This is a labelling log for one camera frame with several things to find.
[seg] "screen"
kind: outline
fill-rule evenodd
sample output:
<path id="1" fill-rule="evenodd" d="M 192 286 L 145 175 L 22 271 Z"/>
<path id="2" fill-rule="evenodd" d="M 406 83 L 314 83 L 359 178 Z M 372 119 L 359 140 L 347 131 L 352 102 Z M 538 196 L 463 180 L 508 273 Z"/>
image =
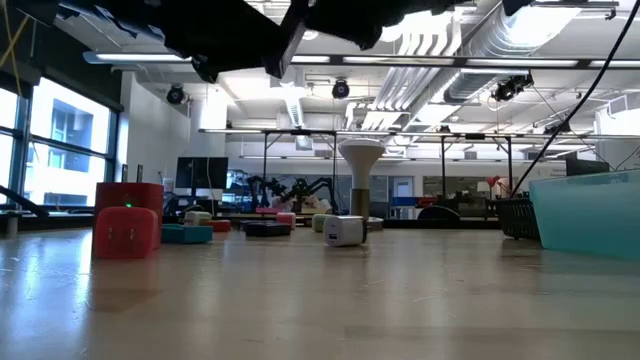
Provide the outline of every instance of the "screen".
<path id="1" fill-rule="evenodd" d="M 209 177 L 211 178 L 211 188 L 226 189 L 228 165 L 229 158 L 209 158 L 209 169 L 207 169 L 206 157 L 178 158 L 176 187 L 191 189 L 193 176 L 196 189 L 208 189 L 208 170 Z"/>

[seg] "security camera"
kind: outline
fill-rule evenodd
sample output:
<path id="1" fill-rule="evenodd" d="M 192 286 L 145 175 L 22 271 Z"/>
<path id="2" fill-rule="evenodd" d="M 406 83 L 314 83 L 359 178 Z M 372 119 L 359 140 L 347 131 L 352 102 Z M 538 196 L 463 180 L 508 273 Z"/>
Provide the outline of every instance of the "security camera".
<path id="1" fill-rule="evenodd" d="M 349 96 L 349 85 L 347 80 L 337 79 L 336 84 L 333 85 L 333 91 L 331 92 L 334 99 L 342 100 Z"/>
<path id="2" fill-rule="evenodd" d="M 187 95 L 182 90 L 182 84 L 173 84 L 167 93 L 167 101 L 171 105 L 182 105 L 187 102 Z"/>

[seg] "black object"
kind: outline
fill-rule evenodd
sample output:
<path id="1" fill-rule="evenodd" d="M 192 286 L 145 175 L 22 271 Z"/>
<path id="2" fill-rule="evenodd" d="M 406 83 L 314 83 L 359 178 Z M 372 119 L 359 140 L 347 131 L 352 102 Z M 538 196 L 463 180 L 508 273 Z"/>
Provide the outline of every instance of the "black object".
<path id="1" fill-rule="evenodd" d="M 244 232 L 247 236 L 256 237 L 286 236 L 291 234 L 291 225 L 274 222 L 247 222 L 244 223 Z"/>
<path id="2" fill-rule="evenodd" d="M 460 215 L 448 207 L 440 205 L 429 205 L 420 211 L 418 220 L 439 220 L 446 222 L 460 221 Z"/>
<path id="3" fill-rule="evenodd" d="M 264 67 L 282 78 L 305 26 L 372 48 L 384 26 L 404 15 L 434 15 L 463 0 L 293 0 L 278 26 L 244 0 L 9 0 L 9 5 L 53 26 L 56 17 L 82 14 L 113 23 L 131 37 L 145 34 L 172 53 L 191 58 L 198 75 L 215 82 L 224 71 Z M 507 15 L 532 0 L 503 0 Z M 251 24 L 251 31 L 245 29 Z"/>
<path id="4" fill-rule="evenodd" d="M 533 77 L 531 73 L 528 75 L 514 75 L 506 81 L 498 83 L 498 88 L 491 94 L 496 101 L 509 101 L 514 96 L 524 91 L 524 88 L 533 86 Z"/>
<path id="5" fill-rule="evenodd" d="M 190 188 L 191 196 L 194 198 L 197 189 L 226 189 L 229 158 L 208 159 L 207 169 L 206 157 L 178 158 L 176 187 Z"/>
<path id="6" fill-rule="evenodd" d="M 551 135 L 556 130 L 558 130 L 558 134 L 566 134 L 566 133 L 572 132 L 571 126 L 569 125 L 569 123 L 561 122 L 559 124 L 545 126 L 544 131 L 542 133 L 544 135 Z"/>
<path id="7" fill-rule="evenodd" d="M 122 176 L 120 178 L 120 182 L 128 182 L 129 181 L 129 165 L 122 164 Z"/>
<path id="8" fill-rule="evenodd" d="M 144 175 L 144 167 L 138 165 L 138 172 L 136 173 L 136 182 L 142 182 L 142 176 Z"/>
<path id="9" fill-rule="evenodd" d="M 499 199 L 496 214 L 502 232 L 514 239 L 540 240 L 536 213 L 529 198 Z"/>
<path id="10" fill-rule="evenodd" d="M 566 159 L 567 176 L 609 172 L 611 166 L 604 161 Z"/>
<path id="11" fill-rule="evenodd" d="M 173 84 L 167 93 L 167 101 L 171 105 L 182 105 L 187 101 L 187 96 L 182 89 L 182 84 Z"/>
<path id="12" fill-rule="evenodd" d="M 15 201 L 18 205 L 21 205 L 27 211 L 31 211 L 37 217 L 49 216 L 49 212 L 45 210 L 45 208 L 43 208 L 42 206 L 36 205 L 34 202 L 27 199 L 26 197 L 21 196 L 17 192 L 10 190 L 2 185 L 0 185 L 0 194 Z"/>
<path id="13" fill-rule="evenodd" d="M 336 84 L 333 85 L 333 90 L 331 91 L 331 95 L 333 95 L 334 99 L 342 100 L 349 96 L 349 85 L 347 84 L 347 80 L 338 79 L 336 80 Z"/>

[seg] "white wall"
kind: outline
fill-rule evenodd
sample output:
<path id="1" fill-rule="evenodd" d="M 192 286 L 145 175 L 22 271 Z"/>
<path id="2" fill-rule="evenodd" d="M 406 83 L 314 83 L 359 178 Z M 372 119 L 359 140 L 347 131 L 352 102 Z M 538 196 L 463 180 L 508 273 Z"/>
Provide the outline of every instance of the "white wall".
<path id="1" fill-rule="evenodd" d="M 190 119 L 141 86 L 131 72 L 122 76 L 121 103 L 116 179 L 123 162 L 129 165 L 129 181 L 135 181 L 138 164 L 144 166 L 145 182 L 161 183 L 159 172 L 174 178 L 177 159 L 189 144 Z"/>

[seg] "translucent blue bin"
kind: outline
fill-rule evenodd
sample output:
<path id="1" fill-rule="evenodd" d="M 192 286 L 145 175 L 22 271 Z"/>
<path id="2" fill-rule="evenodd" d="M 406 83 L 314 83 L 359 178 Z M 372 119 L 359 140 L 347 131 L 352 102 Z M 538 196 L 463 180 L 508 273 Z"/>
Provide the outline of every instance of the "translucent blue bin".
<path id="1" fill-rule="evenodd" d="M 640 260 L 640 170 L 532 181 L 542 245 Z"/>

